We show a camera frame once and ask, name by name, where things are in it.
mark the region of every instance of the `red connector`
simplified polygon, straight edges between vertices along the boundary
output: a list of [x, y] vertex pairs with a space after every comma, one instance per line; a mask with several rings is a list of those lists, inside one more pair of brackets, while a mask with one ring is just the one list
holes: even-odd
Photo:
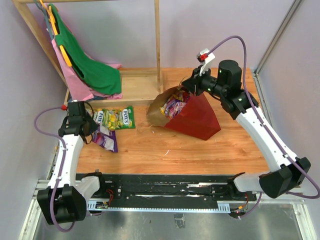
[[62, 106], [61, 106], [61, 109], [62, 109], [63, 111], [67, 111], [68, 107], [67, 107], [66, 105], [62, 105]]
[[201, 62], [203, 62], [207, 57], [208, 57], [208, 55], [206, 53], [204, 53], [199, 58], [200, 58]]

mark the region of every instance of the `red paper bag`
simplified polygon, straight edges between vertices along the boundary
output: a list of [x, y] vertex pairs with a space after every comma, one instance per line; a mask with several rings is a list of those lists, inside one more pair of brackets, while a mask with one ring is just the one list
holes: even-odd
[[202, 140], [208, 140], [221, 128], [215, 112], [204, 94], [199, 96], [191, 94], [181, 113], [173, 119], [169, 119], [161, 113], [160, 107], [180, 88], [179, 86], [172, 87], [155, 98], [147, 112], [148, 121], [154, 126], [161, 126]]

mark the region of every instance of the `purple candy bag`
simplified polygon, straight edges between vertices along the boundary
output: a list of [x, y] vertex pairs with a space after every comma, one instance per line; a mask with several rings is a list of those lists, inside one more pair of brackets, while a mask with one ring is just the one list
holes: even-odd
[[109, 150], [113, 153], [118, 152], [116, 132], [109, 131], [106, 132], [104, 127], [98, 127], [97, 131], [93, 133], [92, 142], [98, 144], [105, 150]]

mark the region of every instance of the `green cloth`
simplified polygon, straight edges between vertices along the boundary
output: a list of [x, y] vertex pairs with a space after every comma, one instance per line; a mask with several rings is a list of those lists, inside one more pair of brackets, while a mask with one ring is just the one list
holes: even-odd
[[60, 18], [56, 7], [52, 3], [49, 6], [52, 7], [52, 13], [59, 33], [55, 36], [56, 44], [64, 47], [72, 63], [72, 67], [79, 78], [99, 93], [107, 95], [120, 94], [121, 76], [119, 70], [90, 59]]

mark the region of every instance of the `metal floor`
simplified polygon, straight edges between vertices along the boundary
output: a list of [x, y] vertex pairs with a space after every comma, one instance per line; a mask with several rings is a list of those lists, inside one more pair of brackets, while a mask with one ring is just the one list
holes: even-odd
[[68, 233], [40, 218], [34, 240], [302, 240], [290, 204], [260, 204], [242, 220], [186, 213], [184, 223], [171, 212], [107, 212], [76, 222]]

